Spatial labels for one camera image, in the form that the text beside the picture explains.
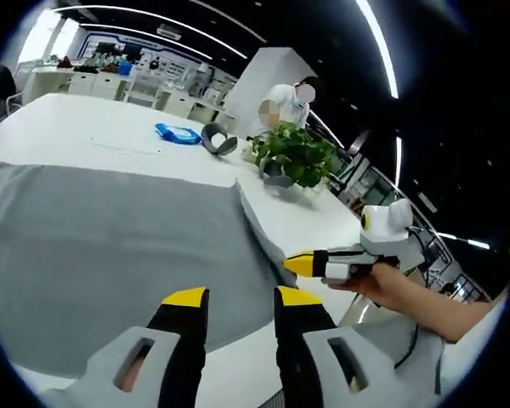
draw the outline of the ceiling light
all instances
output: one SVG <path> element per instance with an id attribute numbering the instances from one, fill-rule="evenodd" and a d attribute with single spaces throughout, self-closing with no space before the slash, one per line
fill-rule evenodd
<path id="1" fill-rule="evenodd" d="M 169 40 L 168 38 L 157 36 L 156 34 L 150 34 L 149 32 L 140 31 L 140 30 L 133 30 L 132 28 L 127 28 L 127 27 L 118 27 L 116 25 L 106 25 L 106 24 L 80 24 L 80 26 L 81 27 L 94 27 L 94 28 L 108 28 L 108 29 L 111 29 L 111 30 L 122 30 L 122 31 L 134 32 L 136 34 L 141 34 L 143 36 L 153 37 L 153 38 L 157 38 L 157 39 L 162 40 L 162 41 L 166 41 L 168 43 L 172 43 L 174 45 L 177 45 L 178 47 L 188 49 L 192 53 L 199 54 L 202 57 L 208 58 L 209 60 L 212 59 L 212 57 L 210 57 L 207 54 L 202 53 L 201 51 L 198 51 L 198 50 L 196 50 L 194 48 L 191 48 L 191 47 L 187 47 L 186 45 L 183 45 L 180 42 Z"/>
<path id="2" fill-rule="evenodd" d="M 420 192 L 417 194 L 417 196 L 423 202 L 423 204 L 425 204 L 425 206 L 427 206 L 427 208 L 431 210 L 431 213 L 436 213 L 439 210 L 423 193 Z"/>
<path id="3" fill-rule="evenodd" d="M 397 144 L 397 164 L 395 168 L 394 173 L 394 185 L 398 189 L 399 188 L 399 181 L 400 181 L 400 167 L 402 166 L 402 139 L 397 138 L 396 139 Z"/>
<path id="4" fill-rule="evenodd" d="M 470 244 L 470 245 L 473 245 L 475 247 L 478 247 L 478 248 L 483 248 L 483 249 L 490 249 L 490 246 L 484 242 L 479 242 L 479 241 L 475 241 L 475 240 L 467 240 L 467 242 Z"/>
<path id="5" fill-rule="evenodd" d="M 317 116 L 317 115 L 315 114 L 315 112 L 314 112 L 313 110 L 311 110 L 311 111 L 309 112 L 309 114 L 310 114 L 311 116 L 313 116 L 313 117 L 314 117 L 314 119 L 315 119 L 317 122 L 319 122 L 319 123 L 320 123 L 320 125 L 321 125 L 321 126 L 322 126 L 322 127 L 323 127 L 323 128 L 324 128 L 324 129 L 325 129 L 325 130 L 326 130 L 326 131 L 327 131 L 327 132 L 328 132 L 331 136 L 332 136 L 332 138 L 333 138 L 333 139 L 335 139 L 335 140 L 337 141 L 337 143 L 338 143 L 338 145 L 339 145 L 340 147 L 342 147 L 343 149 L 345 149 L 345 147 L 343 147 L 342 142 L 341 142 L 340 140 L 338 140 L 338 138 L 337 138 L 336 134 L 334 134 L 334 133 L 332 132 L 332 130 L 331 130 L 331 129 L 330 129 L 330 128 L 329 128 L 329 127 L 328 127 L 328 126 L 327 126 L 327 125 L 326 125 L 326 124 L 325 124 L 325 123 L 321 120 L 321 119 L 320 119 L 320 117 L 319 117 L 319 116 Z"/>
<path id="6" fill-rule="evenodd" d="M 367 0 L 355 0 L 360 8 L 361 13 L 365 16 L 368 25 L 371 28 L 372 35 L 376 39 L 377 47 L 380 50 L 382 56 L 383 66 L 388 77 L 389 92 L 394 98 L 399 97 L 399 91 L 397 90 L 397 81 L 394 77 L 393 62 L 391 61 L 391 55 L 389 54 L 388 45 L 383 37 L 382 28 L 376 20 L 376 16 L 372 13 L 370 4 Z"/>
<path id="7" fill-rule="evenodd" d="M 456 240 L 457 237 L 452 234 L 445 234 L 443 232 L 437 232 L 438 236 L 441 236 L 442 238 L 448 238 L 449 240 Z"/>
<path id="8" fill-rule="evenodd" d="M 227 19 L 228 21 L 232 21 L 233 23 L 235 23 L 237 26 L 243 28 L 244 30 L 246 30 L 247 32 L 249 32 L 252 36 L 256 37 L 258 40 L 262 41 L 263 43 L 266 43 L 266 40 L 264 38 L 262 38 L 261 36 L 259 36 L 255 31 L 253 31 L 251 28 L 249 27 L 246 27 L 245 25 L 243 25 L 240 21 L 234 19 L 233 17 L 230 17 L 228 14 L 222 12 L 221 10 L 219 10 L 218 8 L 215 8 L 215 7 L 212 7 L 210 6 L 209 4 L 205 4 L 203 2 L 201 2 L 200 0 L 190 0 L 191 2 L 195 3 L 195 4 L 198 4 L 199 6 L 202 6 L 202 7 L 205 7 L 206 9 L 208 10 L 212 10 L 214 13 L 217 13 L 219 14 L 220 16 L 224 17 L 225 19 Z"/>
<path id="9" fill-rule="evenodd" d="M 127 11 L 129 13 L 137 13 L 137 14 L 144 14 L 144 15 L 149 15 L 150 17 L 155 17 L 156 19 L 161 19 L 161 20 L 165 20 L 165 21 L 169 21 L 171 23 L 174 23 L 174 24 L 177 24 L 178 26 L 182 26 L 184 28 L 187 28 L 188 30 L 192 30 L 204 37 L 207 37 L 209 38 L 210 40 L 213 40 L 214 42 L 222 45 L 223 47 L 225 48 L 228 48 L 230 51 L 232 51 L 233 53 L 235 54 L 238 54 L 240 55 L 244 60 L 247 60 L 247 57 L 242 54 L 240 51 L 232 48 L 229 44 L 226 44 L 224 42 L 222 42 L 221 40 L 217 39 L 216 37 L 213 37 L 213 36 L 210 36 L 209 34 L 205 33 L 204 31 L 200 31 L 198 30 L 197 28 L 195 27 L 192 27 L 190 25 L 187 25 L 185 23 L 182 23 L 181 21 L 177 21 L 177 20 L 173 20 L 173 19 L 169 19 L 168 17 L 164 17 L 162 15 L 159 15 L 159 14 L 155 14 L 155 13 L 150 13 L 148 11 L 143 11 L 143 10 L 137 10 L 136 8 L 128 8 L 128 7 L 119 7 L 119 6 L 100 6 L 100 5 L 89 5 L 89 6 L 85 6 L 85 5 L 77 5 L 77 6 L 67 6 L 67 7 L 60 7 L 60 8 L 54 8 L 53 11 L 55 12 L 60 12 L 60 11 L 67 11 L 67 10 L 77 10 L 77 9 L 108 9 L 108 10 L 118 10 L 118 11 Z"/>

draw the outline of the white wall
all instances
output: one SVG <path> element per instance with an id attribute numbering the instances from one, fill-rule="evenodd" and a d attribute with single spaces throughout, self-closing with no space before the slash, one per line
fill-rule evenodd
<path id="1" fill-rule="evenodd" d="M 198 68 L 201 62 L 206 62 L 211 65 L 211 61 L 198 59 L 191 57 L 188 54 L 183 54 L 175 49 L 169 48 L 165 45 L 157 42 L 146 40 L 145 38 L 138 38 L 133 36 L 126 36 L 116 33 L 108 33 L 103 31 L 86 31 L 81 27 L 79 32 L 76 34 L 70 50 L 68 51 L 68 57 L 70 59 L 77 58 L 88 58 L 92 51 L 87 50 L 87 43 L 134 43 L 142 46 L 142 53 L 153 54 L 167 60 L 173 60 L 182 64 L 186 64 L 190 68 Z M 224 82 L 236 82 L 236 78 L 215 68 L 215 80 Z"/>
<path id="2" fill-rule="evenodd" d="M 260 48 L 242 73 L 224 104 L 236 118 L 234 133 L 246 137 L 258 108 L 269 90 L 278 84 L 302 81 L 314 71 L 291 48 Z"/>

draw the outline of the black ceiling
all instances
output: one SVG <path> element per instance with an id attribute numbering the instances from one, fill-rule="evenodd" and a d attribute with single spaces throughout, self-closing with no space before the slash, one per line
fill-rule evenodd
<path id="1" fill-rule="evenodd" d="M 434 203 L 439 210 L 427 215 L 438 230 L 499 249 L 510 245 L 510 1 L 456 0 L 448 2 L 451 8 L 436 0 L 368 0 L 394 63 L 398 99 L 389 94 L 377 44 L 355 0 L 202 1 L 268 42 L 190 0 L 81 3 L 142 9 L 205 31 L 248 59 L 186 29 L 180 41 L 238 77 L 258 48 L 294 48 L 326 82 L 326 97 L 314 110 L 345 145 L 371 129 L 361 152 L 393 179 L 394 138 L 404 140 L 400 188 L 421 208 L 419 192 Z M 151 33 L 162 23 L 90 11 L 100 24 Z M 66 14 L 94 22 L 77 11 Z M 479 251 L 454 245 L 471 274 L 487 264 L 473 264 Z"/>

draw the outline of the black cable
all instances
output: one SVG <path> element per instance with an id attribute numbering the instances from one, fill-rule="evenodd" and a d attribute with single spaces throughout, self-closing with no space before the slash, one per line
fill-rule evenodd
<path id="1" fill-rule="evenodd" d="M 419 234 L 416 231 L 414 231 L 413 229 L 410 229 L 410 232 L 416 237 L 417 241 L 419 242 L 419 246 L 422 249 L 423 257 L 425 258 L 425 262 L 427 262 L 428 261 L 427 248 L 423 245 L 422 239 L 420 238 Z M 422 273 L 422 278 L 425 281 L 425 287 L 428 289 L 428 272 Z M 408 347 L 408 351 L 406 351 L 406 354 L 404 356 L 402 356 L 402 358 L 394 364 L 395 370 L 397 368 L 399 368 L 400 366 L 402 366 L 403 363 L 408 359 L 408 357 L 411 356 L 412 352 L 414 351 L 414 348 L 416 347 L 418 337 L 419 337 L 419 324 L 416 323 L 416 327 L 414 328 L 414 332 L 411 337 L 410 346 Z"/>

